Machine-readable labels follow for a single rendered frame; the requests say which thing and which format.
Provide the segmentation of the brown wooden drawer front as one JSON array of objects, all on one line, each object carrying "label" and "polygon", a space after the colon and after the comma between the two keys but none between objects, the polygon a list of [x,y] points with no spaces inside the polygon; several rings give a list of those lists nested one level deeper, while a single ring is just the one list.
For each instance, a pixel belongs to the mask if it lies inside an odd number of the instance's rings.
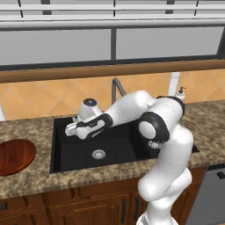
[{"label": "brown wooden drawer front", "polygon": [[77,192],[81,198],[132,192],[137,190],[138,181],[139,178],[130,178],[103,184],[87,185],[78,187]]},{"label": "brown wooden drawer front", "polygon": [[25,196],[0,200],[0,206],[3,202],[7,202],[7,209],[0,210],[0,217],[23,212],[29,205],[27,197]]}]

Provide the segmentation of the grey dishwasher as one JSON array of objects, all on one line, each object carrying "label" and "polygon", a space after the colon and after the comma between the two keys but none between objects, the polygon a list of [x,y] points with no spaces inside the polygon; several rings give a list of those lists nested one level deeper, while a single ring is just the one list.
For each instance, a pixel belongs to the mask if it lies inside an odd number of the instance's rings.
[{"label": "grey dishwasher", "polygon": [[218,225],[225,223],[225,163],[210,165],[204,175],[200,190],[193,203],[185,225]]}]

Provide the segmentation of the wooden window sill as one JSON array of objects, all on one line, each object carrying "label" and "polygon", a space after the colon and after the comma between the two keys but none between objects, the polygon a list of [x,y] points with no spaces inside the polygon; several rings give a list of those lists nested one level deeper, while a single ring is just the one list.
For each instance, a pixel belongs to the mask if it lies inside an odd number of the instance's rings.
[{"label": "wooden window sill", "polygon": [[18,83],[102,76],[130,76],[210,69],[225,69],[225,59],[186,62],[151,62],[58,69],[9,70],[0,71],[0,83]]}]

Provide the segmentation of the dark grey tap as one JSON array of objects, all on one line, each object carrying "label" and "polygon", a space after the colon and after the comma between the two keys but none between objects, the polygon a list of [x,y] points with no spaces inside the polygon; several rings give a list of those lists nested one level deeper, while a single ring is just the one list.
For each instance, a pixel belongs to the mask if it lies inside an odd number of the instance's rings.
[{"label": "dark grey tap", "polygon": [[116,101],[116,90],[119,90],[121,96],[126,95],[126,92],[117,77],[112,80],[112,103]]}]

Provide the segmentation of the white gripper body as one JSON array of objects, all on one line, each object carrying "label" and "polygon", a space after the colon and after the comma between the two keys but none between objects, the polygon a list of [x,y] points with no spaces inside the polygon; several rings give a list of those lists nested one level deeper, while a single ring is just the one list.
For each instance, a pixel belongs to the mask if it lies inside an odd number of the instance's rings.
[{"label": "white gripper body", "polygon": [[65,128],[65,134],[67,136],[76,135],[76,125],[76,122],[68,124]]}]

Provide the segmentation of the white soap dispenser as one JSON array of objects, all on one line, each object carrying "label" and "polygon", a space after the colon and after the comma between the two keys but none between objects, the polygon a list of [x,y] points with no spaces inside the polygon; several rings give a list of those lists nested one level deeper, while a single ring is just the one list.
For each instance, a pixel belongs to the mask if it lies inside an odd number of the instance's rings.
[{"label": "white soap dispenser", "polygon": [[179,91],[176,92],[175,97],[179,98],[182,102],[185,102],[185,87],[181,86]]}]

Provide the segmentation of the window with grey frame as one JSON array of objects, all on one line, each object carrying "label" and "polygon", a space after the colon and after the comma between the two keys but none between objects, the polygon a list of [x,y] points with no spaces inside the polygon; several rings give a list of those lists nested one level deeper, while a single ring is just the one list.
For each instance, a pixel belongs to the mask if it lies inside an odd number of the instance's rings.
[{"label": "window with grey frame", "polygon": [[0,0],[0,70],[219,59],[225,1]]}]

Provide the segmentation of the reddish brown wooden bowl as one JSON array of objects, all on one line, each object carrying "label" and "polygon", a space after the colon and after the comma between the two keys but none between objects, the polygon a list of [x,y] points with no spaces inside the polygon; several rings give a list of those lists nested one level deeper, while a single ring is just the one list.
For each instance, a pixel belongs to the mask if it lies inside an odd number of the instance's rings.
[{"label": "reddish brown wooden bowl", "polygon": [[35,145],[24,139],[0,144],[0,176],[14,175],[24,170],[35,158]]}]

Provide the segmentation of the black kitchen sink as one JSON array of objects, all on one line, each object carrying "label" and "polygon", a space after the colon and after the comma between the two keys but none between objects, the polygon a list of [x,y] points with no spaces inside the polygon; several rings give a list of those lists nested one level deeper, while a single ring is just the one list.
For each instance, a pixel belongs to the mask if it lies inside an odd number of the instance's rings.
[{"label": "black kitchen sink", "polygon": [[71,117],[54,120],[50,172],[75,171],[119,163],[130,163],[158,157],[149,141],[137,130],[132,121],[101,132],[90,141],[67,136],[65,128]]}]

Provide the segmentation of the brown wooden cupboard door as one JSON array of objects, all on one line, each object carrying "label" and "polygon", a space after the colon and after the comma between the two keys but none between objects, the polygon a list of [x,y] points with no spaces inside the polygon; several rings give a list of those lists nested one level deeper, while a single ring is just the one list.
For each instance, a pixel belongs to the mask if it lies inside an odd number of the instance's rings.
[{"label": "brown wooden cupboard door", "polygon": [[[187,217],[191,212],[193,202],[197,197],[197,193],[200,188],[201,179],[203,177],[204,171],[202,168],[195,168],[191,169],[191,173],[192,173],[192,183],[180,194],[180,196],[173,204],[173,207],[171,209],[171,215],[177,221],[178,225],[185,225],[187,221]],[[130,215],[127,217],[128,218],[127,225],[136,224],[136,221],[134,221],[136,196],[139,196],[138,192],[133,192],[130,204]],[[138,218],[145,211],[147,205],[148,203],[140,197]]]},{"label": "brown wooden cupboard door", "polygon": [[50,207],[53,225],[126,225],[121,224],[121,201],[127,200],[126,216],[128,212],[128,194],[118,194],[100,199],[88,199],[83,202],[59,207]]}]

